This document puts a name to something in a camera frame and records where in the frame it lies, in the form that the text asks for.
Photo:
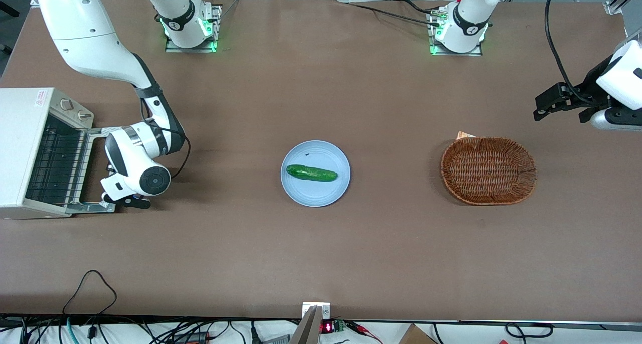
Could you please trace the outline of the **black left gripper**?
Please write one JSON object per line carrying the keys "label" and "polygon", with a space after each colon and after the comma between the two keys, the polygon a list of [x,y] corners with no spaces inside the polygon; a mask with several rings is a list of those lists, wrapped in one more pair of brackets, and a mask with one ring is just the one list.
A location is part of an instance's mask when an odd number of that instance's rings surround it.
{"label": "black left gripper", "polygon": [[536,97],[536,110],[533,118],[536,122],[546,116],[577,108],[607,109],[612,106],[610,95],[601,88],[597,79],[611,61],[612,56],[603,59],[585,75],[582,83],[572,85],[570,82],[556,83]]}

